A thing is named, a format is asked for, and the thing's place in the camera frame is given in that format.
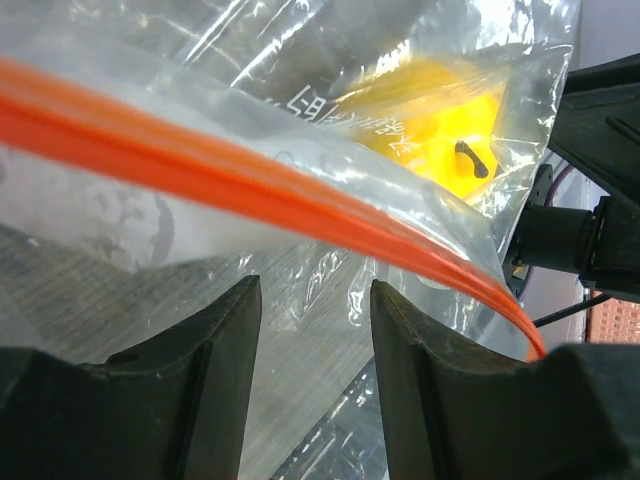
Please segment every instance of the yellow object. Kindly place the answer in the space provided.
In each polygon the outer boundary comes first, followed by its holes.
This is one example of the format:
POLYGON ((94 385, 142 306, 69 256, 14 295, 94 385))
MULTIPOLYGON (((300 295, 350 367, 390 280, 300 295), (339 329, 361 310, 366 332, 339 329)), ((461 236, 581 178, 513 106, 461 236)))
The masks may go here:
POLYGON ((464 70, 413 59, 358 82, 341 109, 393 118, 358 129, 356 140, 465 198, 496 174, 490 143, 503 87, 482 87, 477 72, 464 70))

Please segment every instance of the plastic wrapping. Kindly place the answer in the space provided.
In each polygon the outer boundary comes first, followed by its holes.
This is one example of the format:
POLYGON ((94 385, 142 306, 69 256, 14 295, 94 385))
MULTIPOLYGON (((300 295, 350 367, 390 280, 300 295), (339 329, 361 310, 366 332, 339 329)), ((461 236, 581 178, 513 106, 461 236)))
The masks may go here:
MULTIPOLYGON (((61 71, 75 82, 117 94, 171 123, 2 61, 0 138, 10 146, 166 189, 402 266, 473 295, 514 322, 538 355, 544 352, 531 321, 504 285, 487 275, 499 277, 500 267, 486 220, 459 199, 370 150, 237 90, 216 90, 215 82, 201 87, 200 77, 185 73, 178 82, 174 74, 149 93, 131 80, 127 83, 126 72, 133 65, 140 73, 145 70, 145 58, 136 52, 108 40, 87 42, 83 29, 55 22, 46 27, 29 21, 15 30, 5 28, 7 51, 41 70, 61 71), (213 101, 201 100, 204 94, 213 101), (241 111, 243 119, 234 121, 229 111, 241 111)), ((76 246, 98 244, 108 260, 125 257, 132 266, 148 266, 141 260, 153 258, 153 247, 145 242, 155 233, 153 221, 160 219, 152 194, 138 194, 135 188, 84 172, 52 169, 21 150, 7 153, 4 190, 9 208, 1 220, 71 246, 65 236, 75 232, 76 246), (123 198, 129 203, 132 197, 133 205, 122 205, 123 198), (140 197, 147 201, 135 201, 140 197), (145 256, 135 257, 134 252, 145 256)), ((170 209, 165 211, 171 216, 170 209)), ((225 218, 200 227, 203 235, 213 232, 207 235, 213 253, 242 248, 243 235, 251 231, 240 228, 237 233, 234 222, 225 218)), ((191 231, 198 235, 197 228, 191 231)), ((268 236, 257 232, 258 239, 268 236)), ((197 247, 191 242, 183 251, 202 258, 197 247)))
MULTIPOLYGON (((148 78, 150 85, 188 67, 352 138, 354 128, 366 132, 375 125, 367 124, 370 110, 348 112, 346 118, 327 113, 372 69, 392 70, 411 58, 462 61, 478 72, 466 78, 465 86, 482 92, 504 82, 491 139, 498 174, 467 198, 490 219, 499 258, 506 254, 553 124, 578 11, 573 0, 193 0, 180 5, 76 0, 48 5, 51 17, 88 25, 172 60, 148 78), (320 105, 321 111, 313 113, 320 105)), ((400 103, 420 95, 410 90, 400 103)), ((470 298, 425 294, 415 275, 390 275, 421 309, 459 331, 482 335, 488 327, 474 323, 480 306, 470 298)))
POLYGON ((371 360, 280 465, 272 480, 382 480, 385 476, 388 478, 387 456, 376 368, 371 360))

